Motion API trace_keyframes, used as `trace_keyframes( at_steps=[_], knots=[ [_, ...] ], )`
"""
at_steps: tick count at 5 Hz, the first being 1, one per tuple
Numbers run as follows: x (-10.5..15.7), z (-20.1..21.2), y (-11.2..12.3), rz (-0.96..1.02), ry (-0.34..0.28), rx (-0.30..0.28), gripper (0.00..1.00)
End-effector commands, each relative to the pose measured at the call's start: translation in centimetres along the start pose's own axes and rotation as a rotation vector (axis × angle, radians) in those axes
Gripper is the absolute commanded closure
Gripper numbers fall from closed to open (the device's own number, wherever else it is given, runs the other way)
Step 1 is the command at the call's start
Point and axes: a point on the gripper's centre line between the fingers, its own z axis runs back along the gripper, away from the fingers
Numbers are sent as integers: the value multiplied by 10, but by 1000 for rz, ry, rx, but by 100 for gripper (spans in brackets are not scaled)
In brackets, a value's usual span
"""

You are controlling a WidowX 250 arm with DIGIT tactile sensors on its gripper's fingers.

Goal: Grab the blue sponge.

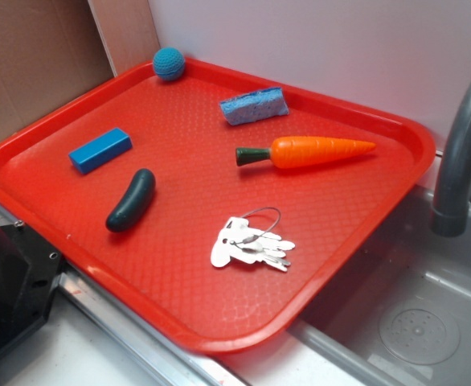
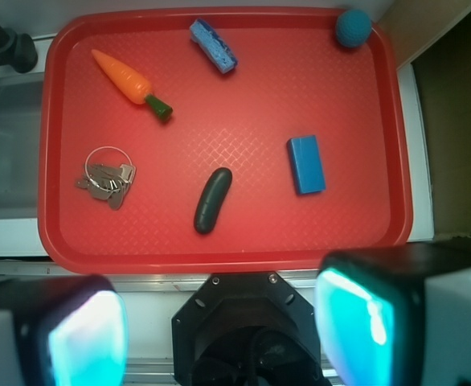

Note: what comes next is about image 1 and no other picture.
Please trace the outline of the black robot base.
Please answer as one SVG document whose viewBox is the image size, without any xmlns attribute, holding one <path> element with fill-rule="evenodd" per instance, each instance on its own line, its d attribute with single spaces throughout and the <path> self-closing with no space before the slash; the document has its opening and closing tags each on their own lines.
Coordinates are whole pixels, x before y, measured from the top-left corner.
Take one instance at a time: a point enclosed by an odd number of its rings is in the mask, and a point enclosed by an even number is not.
<svg viewBox="0 0 471 386">
<path fill-rule="evenodd" d="M 0 358 L 47 322 L 62 265 L 29 225 L 0 226 Z"/>
</svg>

